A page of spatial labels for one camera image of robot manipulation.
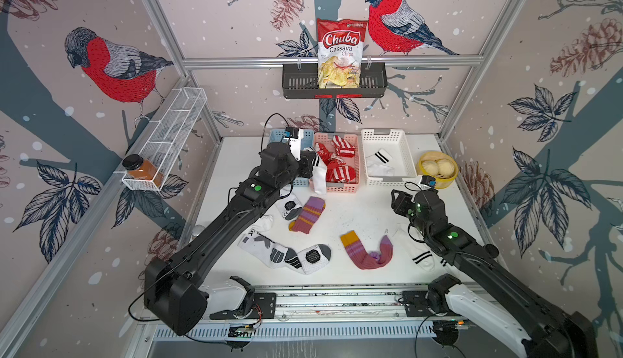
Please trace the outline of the red snowflake sock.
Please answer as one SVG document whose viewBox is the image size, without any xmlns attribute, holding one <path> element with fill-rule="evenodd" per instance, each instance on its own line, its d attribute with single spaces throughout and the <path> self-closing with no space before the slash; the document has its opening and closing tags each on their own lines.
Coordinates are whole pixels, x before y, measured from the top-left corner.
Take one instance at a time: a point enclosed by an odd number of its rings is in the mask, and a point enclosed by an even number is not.
<svg viewBox="0 0 623 358">
<path fill-rule="evenodd" d="M 331 152 L 323 143 L 316 142 L 314 148 L 318 158 L 322 161 L 322 163 L 324 163 L 324 165 L 329 166 L 331 163 L 335 162 L 334 152 Z"/>
</svg>

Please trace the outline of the red santa pattern sock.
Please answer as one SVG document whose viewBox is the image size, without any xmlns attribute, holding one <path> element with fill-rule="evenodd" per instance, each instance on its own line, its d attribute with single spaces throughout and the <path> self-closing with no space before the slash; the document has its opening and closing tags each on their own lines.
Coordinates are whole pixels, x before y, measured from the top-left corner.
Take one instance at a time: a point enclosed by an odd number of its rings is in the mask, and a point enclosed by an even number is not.
<svg viewBox="0 0 623 358">
<path fill-rule="evenodd" d="M 335 184 L 354 184 L 357 182 L 355 168 L 340 159 L 331 159 L 327 166 L 326 181 Z"/>
</svg>

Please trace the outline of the red white striped sock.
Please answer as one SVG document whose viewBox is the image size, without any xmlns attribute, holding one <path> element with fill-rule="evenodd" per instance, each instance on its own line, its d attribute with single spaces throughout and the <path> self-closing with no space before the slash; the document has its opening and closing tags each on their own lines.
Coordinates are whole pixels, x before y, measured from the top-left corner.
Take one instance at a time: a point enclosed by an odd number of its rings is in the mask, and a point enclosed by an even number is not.
<svg viewBox="0 0 623 358">
<path fill-rule="evenodd" d="M 335 154 L 342 158 L 354 158 L 356 153 L 356 147 L 343 137 L 334 135 L 332 139 L 332 145 L 335 150 Z"/>
</svg>

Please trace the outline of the white black-striped sock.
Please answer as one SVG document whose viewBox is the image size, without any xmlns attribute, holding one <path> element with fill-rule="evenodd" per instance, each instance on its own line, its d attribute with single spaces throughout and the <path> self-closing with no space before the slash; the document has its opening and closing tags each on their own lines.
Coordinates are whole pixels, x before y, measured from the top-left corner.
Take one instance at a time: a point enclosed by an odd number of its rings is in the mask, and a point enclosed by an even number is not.
<svg viewBox="0 0 623 358">
<path fill-rule="evenodd" d="M 365 158 L 367 173 L 371 177 L 394 176 L 394 159 L 385 149 L 379 149 Z"/>
<path fill-rule="evenodd" d="M 327 166 L 320 157 L 316 154 L 312 161 L 312 185 L 314 192 L 318 195 L 326 195 L 327 193 Z"/>
<path fill-rule="evenodd" d="M 424 271 L 435 269 L 435 258 L 426 244 L 410 235 L 404 226 L 399 225 L 393 234 L 393 239 L 406 251 L 409 259 Z"/>
</svg>

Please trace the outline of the purple yellow sock bottom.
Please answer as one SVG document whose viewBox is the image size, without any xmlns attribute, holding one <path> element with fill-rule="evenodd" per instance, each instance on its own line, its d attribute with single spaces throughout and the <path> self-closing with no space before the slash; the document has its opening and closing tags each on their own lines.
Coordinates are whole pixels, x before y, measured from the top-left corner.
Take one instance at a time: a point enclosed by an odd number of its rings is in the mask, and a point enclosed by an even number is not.
<svg viewBox="0 0 623 358">
<path fill-rule="evenodd" d="M 354 231 L 340 236 L 348 257 L 360 270 L 376 270 L 388 265 L 394 256 L 394 246 L 387 235 L 381 238 L 378 252 L 368 252 Z"/>
</svg>

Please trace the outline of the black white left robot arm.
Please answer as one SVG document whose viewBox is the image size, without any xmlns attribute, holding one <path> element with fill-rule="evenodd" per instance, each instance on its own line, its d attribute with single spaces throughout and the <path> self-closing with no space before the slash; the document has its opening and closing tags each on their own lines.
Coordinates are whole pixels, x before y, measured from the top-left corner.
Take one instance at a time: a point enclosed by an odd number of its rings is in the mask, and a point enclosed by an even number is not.
<svg viewBox="0 0 623 358">
<path fill-rule="evenodd" d="M 144 306 L 176 335 L 186 335 L 208 312 L 236 310 L 250 296 L 250 285 L 232 278 L 224 288 L 236 303 L 201 285 L 217 260 L 236 238 L 263 216 L 281 196 L 281 189 L 295 179 L 312 177 L 315 153 L 304 151 L 295 158 L 289 145 L 271 142 L 260 152 L 261 164 L 235 189 L 225 209 L 199 236 L 164 261 L 155 257 L 147 265 Z"/>
</svg>

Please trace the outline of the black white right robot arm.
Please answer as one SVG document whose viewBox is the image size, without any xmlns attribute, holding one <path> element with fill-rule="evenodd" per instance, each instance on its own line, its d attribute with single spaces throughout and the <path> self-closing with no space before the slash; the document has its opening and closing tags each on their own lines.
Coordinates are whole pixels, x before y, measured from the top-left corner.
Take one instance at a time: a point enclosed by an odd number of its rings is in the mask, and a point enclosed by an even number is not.
<svg viewBox="0 0 623 358">
<path fill-rule="evenodd" d="M 496 247 L 485 246 L 449 222 L 435 189 L 410 195 L 391 192 L 391 208 L 408 219 L 429 249 L 477 283 L 486 301 L 452 275 L 428 285 L 427 300 L 436 314 L 454 313 L 474 322 L 518 357 L 596 357 L 592 323 L 579 312 L 566 313 L 532 291 L 496 262 Z"/>
</svg>

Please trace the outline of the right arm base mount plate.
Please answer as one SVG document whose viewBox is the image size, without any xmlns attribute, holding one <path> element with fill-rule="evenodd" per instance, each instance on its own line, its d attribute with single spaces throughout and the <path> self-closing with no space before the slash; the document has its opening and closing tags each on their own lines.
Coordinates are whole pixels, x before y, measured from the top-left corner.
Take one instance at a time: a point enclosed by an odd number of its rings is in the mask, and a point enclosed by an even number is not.
<svg viewBox="0 0 623 358">
<path fill-rule="evenodd" d="M 446 296 L 435 291 L 403 291 L 398 302 L 405 308 L 407 317 L 428 315 L 458 317 L 446 302 Z"/>
</svg>

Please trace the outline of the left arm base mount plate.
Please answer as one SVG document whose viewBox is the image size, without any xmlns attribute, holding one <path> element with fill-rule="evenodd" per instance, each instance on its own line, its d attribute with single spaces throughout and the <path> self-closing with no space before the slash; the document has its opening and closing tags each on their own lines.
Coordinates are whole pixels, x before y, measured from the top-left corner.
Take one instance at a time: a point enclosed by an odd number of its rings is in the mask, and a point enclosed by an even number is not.
<svg viewBox="0 0 623 358">
<path fill-rule="evenodd" d="M 210 314 L 209 319 L 239 321 L 274 319 L 276 304 L 276 293 L 256 292 L 246 295 L 238 308 Z"/>
</svg>

